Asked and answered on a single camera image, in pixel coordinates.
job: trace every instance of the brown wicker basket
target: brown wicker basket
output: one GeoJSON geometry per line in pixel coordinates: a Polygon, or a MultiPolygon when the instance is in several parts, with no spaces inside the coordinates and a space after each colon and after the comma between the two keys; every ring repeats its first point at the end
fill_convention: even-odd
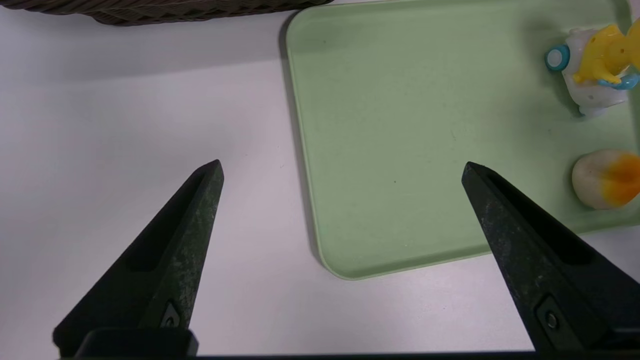
{"type": "Polygon", "coordinates": [[[308,8],[333,0],[0,0],[9,9],[68,15],[81,13],[117,26],[201,21],[308,8]]]}

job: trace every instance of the toy duck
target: toy duck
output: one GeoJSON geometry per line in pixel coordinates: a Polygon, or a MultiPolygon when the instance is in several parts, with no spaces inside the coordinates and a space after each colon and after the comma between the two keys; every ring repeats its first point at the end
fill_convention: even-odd
{"type": "Polygon", "coordinates": [[[601,85],[619,85],[622,82],[619,75],[631,64],[640,69],[640,20],[631,25],[626,36],[615,24],[593,35],[573,80],[578,84],[595,80],[601,85]]]}

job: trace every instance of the white table surface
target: white table surface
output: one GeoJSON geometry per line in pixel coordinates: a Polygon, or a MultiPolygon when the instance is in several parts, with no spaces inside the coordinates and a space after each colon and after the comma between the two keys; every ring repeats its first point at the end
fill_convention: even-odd
{"type": "MultiPolygon", "coordinates": [[[[357,282],[316,260],[281,52],[291,15],[114,28],[0,10],[0,358],[55,358],[54,326],[216,158],[199,354],[531,348],[491,256],[357,282]]],[[[638,234],[589,242],[640,279],[638,234]]]]}

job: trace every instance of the light green plastic tray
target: light green plastic tray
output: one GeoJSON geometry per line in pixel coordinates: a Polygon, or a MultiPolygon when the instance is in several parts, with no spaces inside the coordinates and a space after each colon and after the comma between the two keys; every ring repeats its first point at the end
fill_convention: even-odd
{"type": "Polygon", "coordinates": [[[460,183],[486,165],[578,233],[636,224],[579,203],[570,170],[637,150],[630,102],[582,120],[544,53],[624,1],[418,0],[311,8],[287,32],[316,238],[344,279],[489,251],[460,183]]]}

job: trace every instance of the white toy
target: white toy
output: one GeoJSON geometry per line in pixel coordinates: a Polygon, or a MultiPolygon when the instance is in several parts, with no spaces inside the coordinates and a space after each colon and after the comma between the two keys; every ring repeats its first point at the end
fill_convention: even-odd
{"type": "Polygon", "coordinates": [[[545,64],[549,70],[562,72],[583,115],[601,115],[606,108],[625,102],[627,90],[640,79],[637,74],[619,77],[630,64],[640,65],[640,21],[633,23],[626,36],[617,25],[601,30],[573,29],[565,44],[546,53],[545,64]]]}

